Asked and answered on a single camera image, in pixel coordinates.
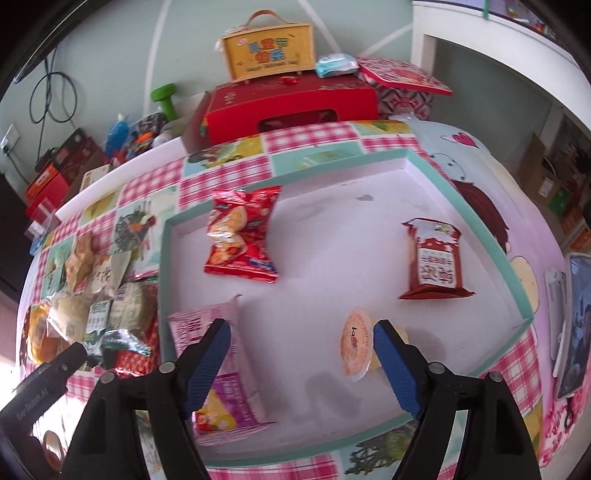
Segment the person's left hand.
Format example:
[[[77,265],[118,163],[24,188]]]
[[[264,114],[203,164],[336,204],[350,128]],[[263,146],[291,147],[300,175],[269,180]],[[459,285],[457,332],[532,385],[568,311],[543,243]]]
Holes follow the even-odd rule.
[[[48,430],[43,435],[41,445],[44,457],[51,469],[56,473],[60,473],[66,457],[60,438],[55,432]]]

